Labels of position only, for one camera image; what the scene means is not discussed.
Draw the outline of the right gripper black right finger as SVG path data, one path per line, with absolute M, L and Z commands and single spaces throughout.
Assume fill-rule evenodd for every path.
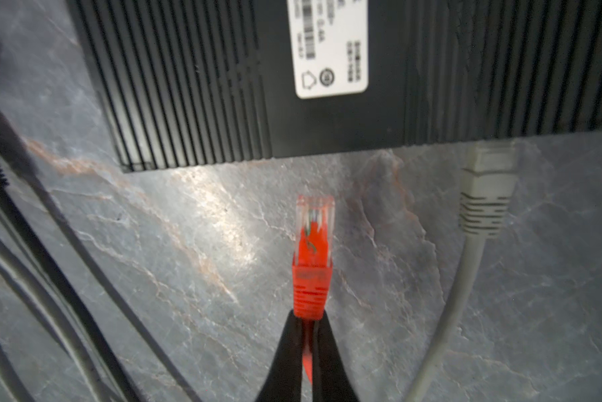
M 313 328 L 312 398 L 314 402 L 359 400 L 342 362 L 328 313 Z

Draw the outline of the black network switch box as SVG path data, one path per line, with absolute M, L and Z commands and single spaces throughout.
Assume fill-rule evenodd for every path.
M 127 173 L 602 129 L 602 1 L 71 1 Z

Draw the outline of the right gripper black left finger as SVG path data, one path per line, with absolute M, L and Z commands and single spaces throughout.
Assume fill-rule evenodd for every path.
M 256 402 L 301 401 L 303 335 L 303 321 L 291 310 Z

